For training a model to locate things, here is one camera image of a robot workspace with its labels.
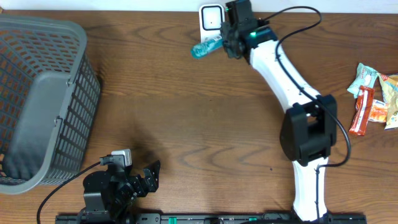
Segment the teal mouthwash bottle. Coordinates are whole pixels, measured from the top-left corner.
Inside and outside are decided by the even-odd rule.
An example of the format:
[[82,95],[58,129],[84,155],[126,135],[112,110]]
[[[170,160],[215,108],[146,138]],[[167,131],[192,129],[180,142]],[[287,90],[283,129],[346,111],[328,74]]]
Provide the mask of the teal mouthwash bottle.
[[191,55],[195,59],[201,59],[208,54],[220,49],[223,46],[222,36],[212,37],[200,44],[196,44],[191,49]]

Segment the pale wet wipes pack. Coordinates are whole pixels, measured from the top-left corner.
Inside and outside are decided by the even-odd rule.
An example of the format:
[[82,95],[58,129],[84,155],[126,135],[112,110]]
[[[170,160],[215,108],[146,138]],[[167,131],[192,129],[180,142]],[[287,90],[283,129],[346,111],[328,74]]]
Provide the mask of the pale wet wipes pack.
[[357,98],[360,86],[373,88],[377,78],[378,72],[375,69],[359,63],[356,69],[356,77],[353,83],[347,88],[347,91],[352,93],[354,98]]

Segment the orange snack bar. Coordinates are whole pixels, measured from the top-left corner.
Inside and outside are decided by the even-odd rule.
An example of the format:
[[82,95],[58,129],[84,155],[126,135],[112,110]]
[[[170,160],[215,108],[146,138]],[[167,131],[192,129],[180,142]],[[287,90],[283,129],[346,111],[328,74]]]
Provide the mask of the orange snack bar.
[[375,90],[370,87],[360,86],[356,101],[356,114],[349,129],[351,134],[364,136],[373,105]]

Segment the yellow snack bag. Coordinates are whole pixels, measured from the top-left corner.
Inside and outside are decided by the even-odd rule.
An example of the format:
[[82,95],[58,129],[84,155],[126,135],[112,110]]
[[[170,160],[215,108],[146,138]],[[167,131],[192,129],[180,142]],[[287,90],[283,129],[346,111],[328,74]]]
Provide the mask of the yellow snack bag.
[[388,104],[385,129],[397,128],[397,74],[378,73],[383,101]]

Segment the small orange tissue pack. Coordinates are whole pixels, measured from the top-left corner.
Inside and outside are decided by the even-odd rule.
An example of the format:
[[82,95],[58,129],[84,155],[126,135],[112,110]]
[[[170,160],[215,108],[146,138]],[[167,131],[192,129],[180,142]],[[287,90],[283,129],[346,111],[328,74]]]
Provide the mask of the small orange tissue pack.
[[373,104],[369,113],[369,121],[377,123],[385,123],[387,118],[388,104],[373,100]]

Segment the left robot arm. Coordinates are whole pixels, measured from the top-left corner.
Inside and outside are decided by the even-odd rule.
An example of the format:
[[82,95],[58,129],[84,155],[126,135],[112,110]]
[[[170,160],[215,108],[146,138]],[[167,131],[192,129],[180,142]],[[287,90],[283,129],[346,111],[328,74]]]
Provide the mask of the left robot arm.
[[160,161],[143,169],[144,176],[131,175],[123,155],[102,157],[106,171],[96,171],[83,180],[85,208],[77,223],[135,223],[129,207],[138,197],[146,197],[159,188]]

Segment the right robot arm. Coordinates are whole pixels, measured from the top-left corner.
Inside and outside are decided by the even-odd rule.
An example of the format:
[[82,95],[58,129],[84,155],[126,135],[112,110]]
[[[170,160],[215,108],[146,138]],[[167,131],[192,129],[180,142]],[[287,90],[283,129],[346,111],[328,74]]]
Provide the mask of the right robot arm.
[[230,58],[244,58],[277,97],[284,119],[280,145],[292,161],[293,210],[302,222],[326,223],[324,165],[336,142],[336,101],[311,87],[292,65],[268,19],[255,17],[250,1],[226,3],[228,21],[221,25],[223,47]]

